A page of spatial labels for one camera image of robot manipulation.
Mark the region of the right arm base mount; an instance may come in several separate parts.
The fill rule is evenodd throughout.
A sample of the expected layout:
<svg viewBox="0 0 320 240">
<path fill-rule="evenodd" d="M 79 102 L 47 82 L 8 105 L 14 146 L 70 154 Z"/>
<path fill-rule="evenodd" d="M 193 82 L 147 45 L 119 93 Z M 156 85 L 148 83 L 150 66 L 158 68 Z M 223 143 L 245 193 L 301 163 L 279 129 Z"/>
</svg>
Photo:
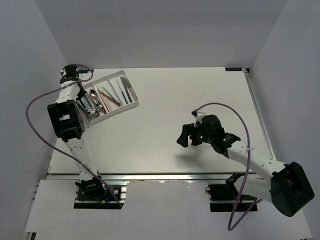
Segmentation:
<svg viewBox="0 0 320 240">
<path fill-rule="evenodd" d="M 238 190 L 233 184 L 239 182 L 241 185 L 242 180 L 238 181 L 238 179 L 244 175 L 245 173 L 235 172 L 227 180 L 225 180 L 224 184 L 209 184 L 205 188 L 205 192 L 209 194 L 210 212 L 232 212 L 238 196 Z M 236 212 L 245 212 L 247 209 L 249 209 L 254 200 L 258 199 L 249 195 L 241 195 Z"/>
</svg>

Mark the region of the pink handled spoon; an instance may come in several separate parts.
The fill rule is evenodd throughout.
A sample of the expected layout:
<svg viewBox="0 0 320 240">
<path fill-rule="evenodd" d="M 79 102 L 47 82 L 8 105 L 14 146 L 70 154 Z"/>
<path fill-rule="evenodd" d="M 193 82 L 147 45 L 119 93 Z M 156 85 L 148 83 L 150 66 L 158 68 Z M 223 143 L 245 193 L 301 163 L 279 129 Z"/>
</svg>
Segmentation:
<svg viewBox="0 0 320 240">
<path fill-rule="evenodd" d="M 101 112 L 101 107 L 97 104 L 95 105 L 92 105 L 91 107 L 91 110 L 92 110 L 92 116 L 93 118 L 98 118 L 100 116 L 100 112 Z"/>
</svg>

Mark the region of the green handled fork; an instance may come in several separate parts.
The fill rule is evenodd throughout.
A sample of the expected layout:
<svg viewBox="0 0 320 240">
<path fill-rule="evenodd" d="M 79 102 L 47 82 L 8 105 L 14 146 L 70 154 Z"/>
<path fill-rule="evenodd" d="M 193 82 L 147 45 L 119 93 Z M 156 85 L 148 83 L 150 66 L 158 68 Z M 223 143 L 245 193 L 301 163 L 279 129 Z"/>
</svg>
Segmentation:
<svg viewBox="0 0 320 240">
<path fill-rule="evenodd" d="M 90 119 L 91 119 L 91 113 L 90 113 L 90 111 L 86 108 L 86 106 L 84 105 L 84 103 L 83 103 L 81 100 L 77 100 L 77 103 L 78 103 L 80 109 L 84 112 L 86 118 L 87 118 L 88 120 L 90 120 Z"/>
</svg>

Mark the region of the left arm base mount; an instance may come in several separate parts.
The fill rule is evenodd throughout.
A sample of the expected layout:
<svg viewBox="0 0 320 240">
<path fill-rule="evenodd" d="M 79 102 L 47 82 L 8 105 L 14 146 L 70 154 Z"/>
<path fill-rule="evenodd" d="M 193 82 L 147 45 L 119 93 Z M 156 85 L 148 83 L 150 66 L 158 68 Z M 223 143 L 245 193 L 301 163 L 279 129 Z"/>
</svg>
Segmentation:
<svg viewBox="0 0 320 240">
<path fill-rule="evenodd" d="M 109 188 L 96 178 L 76 181 L 74 209 L 121 210 L 125 200 L 125 186 L 111 184 Z"/>
</svg>

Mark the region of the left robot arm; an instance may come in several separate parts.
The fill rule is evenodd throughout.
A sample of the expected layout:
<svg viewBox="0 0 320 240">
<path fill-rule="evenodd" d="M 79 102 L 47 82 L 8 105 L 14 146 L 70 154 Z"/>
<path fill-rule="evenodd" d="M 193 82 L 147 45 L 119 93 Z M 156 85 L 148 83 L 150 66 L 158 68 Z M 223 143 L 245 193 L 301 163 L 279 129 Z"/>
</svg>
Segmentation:
<svg viewBox="0 0 320 240">
<path fill-rule="evenodd" d="M 85 112 L 77 102 L 85 95 L 76 64 L 66 65 L 61 70 L 61 92 L 55 103 L 47 106 L 48 114 L 58 138 L 60 138 L 76 158 L 80 181 L 76 185 L 84 193 L 99 200 L 105 196 L 106 187 L 96 178 L 97 168 L 92 164 L 90 155 L 82 137 L 86 129 Z"/>
</svg>

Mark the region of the dark handled knife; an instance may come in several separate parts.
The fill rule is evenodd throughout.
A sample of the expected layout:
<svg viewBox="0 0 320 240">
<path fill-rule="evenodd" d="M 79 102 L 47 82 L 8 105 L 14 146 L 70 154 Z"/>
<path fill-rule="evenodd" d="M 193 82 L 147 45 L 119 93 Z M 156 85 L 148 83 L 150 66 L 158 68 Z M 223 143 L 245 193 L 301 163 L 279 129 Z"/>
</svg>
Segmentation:
<svg viewBox="0 0 320 240">
<path fill-rule="evenodd" d="M 131 96 L 129 94 L 129 91 L 128 91 L 129 88 L 128 88 L 127 80 L 123 76 L 120 77 L 120 80 L 122 82 L 122 85 L 124 87 L 124 90 L 125 90 L 125 93 L 126 93 L 126 95 L 128 97 L 129 102 L 132 103 L 133 101 L 132 101 L 132 98 L 131 98 Z"/>
</svg>

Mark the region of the teal chopstick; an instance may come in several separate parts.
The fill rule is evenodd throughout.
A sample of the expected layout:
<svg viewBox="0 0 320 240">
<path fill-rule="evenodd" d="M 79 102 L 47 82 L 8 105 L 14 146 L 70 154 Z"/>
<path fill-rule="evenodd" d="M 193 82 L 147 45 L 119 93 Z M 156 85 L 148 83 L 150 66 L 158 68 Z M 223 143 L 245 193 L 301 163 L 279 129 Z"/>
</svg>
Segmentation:
<svg viewBox="0 0 320 240">
<path fill-rule="evenodd" d="M 106 92 L 106 94 L 107 94 L 112 100 L 114 100 L 117 104 L 119 104 L 120 106 L 122 106 L 121 102 L 119 102 L 118 100 L 116 100 L 104 87 L 102 87 L 102 89 Z"/>
</svg>

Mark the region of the green handled spoon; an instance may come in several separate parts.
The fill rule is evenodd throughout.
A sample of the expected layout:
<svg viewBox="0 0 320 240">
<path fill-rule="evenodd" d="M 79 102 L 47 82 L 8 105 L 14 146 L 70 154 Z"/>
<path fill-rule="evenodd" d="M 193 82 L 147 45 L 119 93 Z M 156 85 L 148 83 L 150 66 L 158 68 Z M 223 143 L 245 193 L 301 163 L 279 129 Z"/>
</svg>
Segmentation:
<svg viewBox="0 0 320 240">
<path fill-rule="evenodd" d="M 91 103 L 90 100 L 88 99 L 88 97 L 85 95 L 84 98 L 85 98 L 88 106 L 93 110 L 94 108 L 93 108 L 93 106 L 92 106 L 92 103 Z"/>
</svg>

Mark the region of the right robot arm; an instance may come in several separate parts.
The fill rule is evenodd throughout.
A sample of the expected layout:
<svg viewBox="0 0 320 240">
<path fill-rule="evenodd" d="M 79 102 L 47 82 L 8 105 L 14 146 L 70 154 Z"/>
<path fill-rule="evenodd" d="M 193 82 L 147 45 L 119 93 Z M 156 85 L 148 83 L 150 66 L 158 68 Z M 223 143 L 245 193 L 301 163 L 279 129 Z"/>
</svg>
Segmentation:
<svg viewBox="0 0 320 240">
<path fill-rule="evenodd" d="M 225 132 L 215 115 L 197 117 L 194 123 L 184 124 L 176 142 L 184 148 L 209 144 L 216 153 L 249 166 L 258 175 L 235 172 L 222 186 L 210 185 L 209 193 L 214 201 L 236 200 L 247 195 L 270 202 L 280 213 L 292 217 L 315 197 L 301 165 L 272 160 L 248 148 L 240 137 Z"/>
</svg>

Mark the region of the green handled knife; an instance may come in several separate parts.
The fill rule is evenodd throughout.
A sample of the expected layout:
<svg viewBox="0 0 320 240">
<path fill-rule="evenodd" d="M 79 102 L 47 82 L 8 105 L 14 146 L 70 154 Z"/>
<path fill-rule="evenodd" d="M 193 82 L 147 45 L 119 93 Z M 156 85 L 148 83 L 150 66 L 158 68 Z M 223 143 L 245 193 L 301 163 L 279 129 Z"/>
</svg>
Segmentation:
<svg viewBox="0 0 320 240">
<path fill-rule="evenodd" d="M 122 90 L 122 88 L 121 88 L 121 86 L 120 86 L 120 83 L 118 82 L 118 79 L 116 79 L 116 82 L 117 82 L 117 85 L 118 85 L 118 87 L 119 87 L 119 89 L 120 89 L 120 91 L 121 91 L 121 94 L 122 94 L 122 97 L 123 97 L 123 99 L 124 99 L 125 104 L 128 104 L 128 101 L 127 101 L 127 99 L 126 99 L 126 96 L 125 96 L 125 94 L 124 94 L 124 92 L 123 92 L 123 90 Z"/>
</svg>

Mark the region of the orange chopstick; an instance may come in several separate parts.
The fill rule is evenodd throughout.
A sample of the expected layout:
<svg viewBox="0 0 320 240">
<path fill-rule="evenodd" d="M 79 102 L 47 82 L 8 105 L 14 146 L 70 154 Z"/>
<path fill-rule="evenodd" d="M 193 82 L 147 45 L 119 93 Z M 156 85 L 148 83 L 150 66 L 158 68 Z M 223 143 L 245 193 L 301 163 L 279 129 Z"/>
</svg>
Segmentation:
<svg viewBox="0 0 320 240">
<path fill-rule="evenodd" d="M 104 95 L 103 95 L 100 91 L 99 91 L 98 93 L 99 93 L 99 96 L 100 96 L 100 98 L 101 98 L 101 100 L 102 100 L 102 102 L 103 102 L 104 106 L 105 106 L 106 111 L 107 111 L 108 113 L 110 113 L 110 112 L 111 112 L 111 109 L 110 109 L 110 107 L 109 107 L 109 105 L 108 105 L 107 101 L 105 100 Z"/>
<path fill-rule="evenodd" d="M 117 105 L 118 107 L 121 106 L 121 104 L 119 102 L 117 102 L 116 100 L 114 100 L 113 98 L 109 97 L 108 95 L 104 94 L 103 92 L 101 92 L 101 94 L 107 98 L 109 101 L 111 101 L 113 104 Z"/>
</svg>

